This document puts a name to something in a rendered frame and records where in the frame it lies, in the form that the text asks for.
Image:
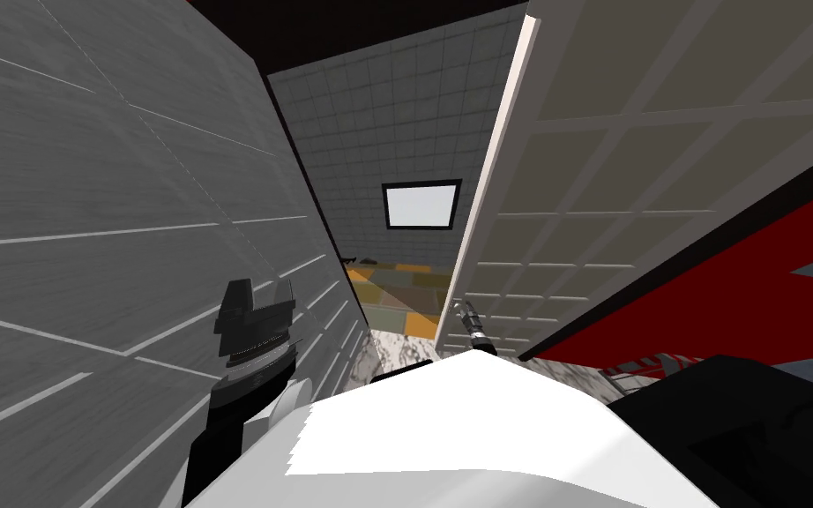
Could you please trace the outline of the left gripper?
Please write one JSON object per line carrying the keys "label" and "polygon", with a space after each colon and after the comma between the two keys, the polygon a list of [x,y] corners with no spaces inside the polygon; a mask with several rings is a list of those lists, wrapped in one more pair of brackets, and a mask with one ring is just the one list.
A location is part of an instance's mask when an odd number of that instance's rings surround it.
{"label": "left gripper", "polygon": [[231,280],[222,298],[213,332],[220,335],[218,356],[266,350],[289,339],[295,298],[290,280],[280,280],[272,304],[253,310],[250,278]]}

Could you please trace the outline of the black-framed window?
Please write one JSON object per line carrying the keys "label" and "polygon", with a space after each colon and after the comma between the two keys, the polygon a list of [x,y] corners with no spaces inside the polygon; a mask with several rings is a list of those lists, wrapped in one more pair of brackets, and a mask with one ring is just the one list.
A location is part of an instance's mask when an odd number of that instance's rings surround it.
{"label": "black-framed window", "polygon": [[453,228],[461,179],[384,183],[385,224],[391,230]]}

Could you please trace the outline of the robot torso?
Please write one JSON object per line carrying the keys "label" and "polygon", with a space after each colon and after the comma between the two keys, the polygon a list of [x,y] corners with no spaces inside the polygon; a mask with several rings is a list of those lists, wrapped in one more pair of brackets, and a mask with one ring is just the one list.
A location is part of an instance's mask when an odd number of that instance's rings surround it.
{"label": "robot torso", "polygon": [[188,508],[719,508],[604,403],[471,350],[281,402]]}

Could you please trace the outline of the pale panelled door leaf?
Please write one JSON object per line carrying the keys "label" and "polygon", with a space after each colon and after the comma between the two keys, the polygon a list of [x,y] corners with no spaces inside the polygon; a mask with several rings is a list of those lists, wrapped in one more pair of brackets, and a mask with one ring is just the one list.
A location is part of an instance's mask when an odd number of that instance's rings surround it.
{"label": "pale panelled door leaf", "polygon": [[448,293],[502,355],[813,358],[813,0],[530,0]]}

